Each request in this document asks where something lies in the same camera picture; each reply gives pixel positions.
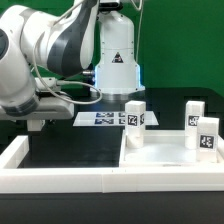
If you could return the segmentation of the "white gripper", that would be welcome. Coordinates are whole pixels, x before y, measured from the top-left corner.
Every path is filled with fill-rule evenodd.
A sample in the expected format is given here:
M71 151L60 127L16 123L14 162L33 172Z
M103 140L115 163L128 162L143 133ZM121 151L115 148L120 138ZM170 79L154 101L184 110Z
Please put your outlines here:
M41 92L36 98L15 107L0 105L0 120L63 120L74 116L74 105L66 102L72 97L63 91L58 91L61 98L49 92Z

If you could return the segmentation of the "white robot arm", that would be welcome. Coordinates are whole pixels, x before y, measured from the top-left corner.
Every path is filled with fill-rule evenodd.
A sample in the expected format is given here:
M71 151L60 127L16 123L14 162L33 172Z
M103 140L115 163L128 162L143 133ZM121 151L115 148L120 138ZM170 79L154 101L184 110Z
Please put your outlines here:
M0 120L52 120L74 116L75 102L55 78L36 78L42 67L65 78L91 64L95 25L100 25L100 62L92 94L98 99L142 91L134 59L134 25L121 15L120 0L74 0L61 16L22 5L0 15Z

